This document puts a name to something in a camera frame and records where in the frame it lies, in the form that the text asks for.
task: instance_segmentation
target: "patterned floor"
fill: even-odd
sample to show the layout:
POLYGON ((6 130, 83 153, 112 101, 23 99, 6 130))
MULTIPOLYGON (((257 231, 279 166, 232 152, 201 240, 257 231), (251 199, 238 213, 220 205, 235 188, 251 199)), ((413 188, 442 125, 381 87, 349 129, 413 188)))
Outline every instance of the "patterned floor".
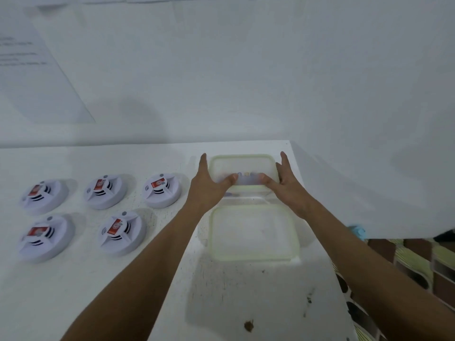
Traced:
MULTIPOLYGON (((368 245, 393 263, 425 290, 434 294, 449 309, 455 311, 455 233, 446 232, 434 239, 370 239, 368 245)), ((343 276, 333 265, 341 291, 359 341, 383 341, 384 335, 355 301, 343 276)))

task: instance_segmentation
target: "person's right hand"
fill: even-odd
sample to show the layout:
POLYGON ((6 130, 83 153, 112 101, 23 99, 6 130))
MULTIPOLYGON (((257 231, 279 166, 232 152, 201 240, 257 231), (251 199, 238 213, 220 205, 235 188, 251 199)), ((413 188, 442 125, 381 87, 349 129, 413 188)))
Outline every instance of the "person's right hand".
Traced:
POLYGON ((270 188, 277 198, 289 206, 300 218, 305 218, 310 205, 315 199, 306 191, 295 178, 287 155, 281 152, 281 164, 276 163, 280 182, 277 183, 266 174, 259 174, 262 184, 270 188))

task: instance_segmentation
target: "forearm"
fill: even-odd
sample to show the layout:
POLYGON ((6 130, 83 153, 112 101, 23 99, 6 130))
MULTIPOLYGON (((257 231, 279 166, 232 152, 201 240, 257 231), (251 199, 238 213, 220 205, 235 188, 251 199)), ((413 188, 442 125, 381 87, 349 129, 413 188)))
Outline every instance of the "forearm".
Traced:
POLYGON ((201 217, 185 205, 84 309, 62 341, 147 340, 201 217))
POLYGON ((305 219, 356 301, 389 340, 452 338, 454 316, 434 296, 371 250, 319 202, 305 208, 305 219))

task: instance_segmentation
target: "person's right arm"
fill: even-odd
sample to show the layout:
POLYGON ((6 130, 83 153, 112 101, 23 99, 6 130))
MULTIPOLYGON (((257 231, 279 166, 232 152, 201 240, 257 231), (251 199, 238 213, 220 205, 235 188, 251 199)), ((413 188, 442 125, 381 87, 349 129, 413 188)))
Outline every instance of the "person's right arm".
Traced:
POLYGON ((284 152, 281 158, 280 183, 261 174, 263 184, 307 221, 386 338, 455 340, 454 313, 353 235, 297 181, 284 152))

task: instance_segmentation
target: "person's left thumb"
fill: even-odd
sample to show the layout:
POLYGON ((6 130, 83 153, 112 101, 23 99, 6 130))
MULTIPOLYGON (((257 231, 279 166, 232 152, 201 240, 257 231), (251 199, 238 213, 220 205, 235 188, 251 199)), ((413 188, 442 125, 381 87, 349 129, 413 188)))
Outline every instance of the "person's left thumb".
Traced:
POLYGON ((235 182, 237 182, 238 174, 232 174, 223 179, 220 183, 221 187, 226 191, 230 187, 232 187, 235 182))

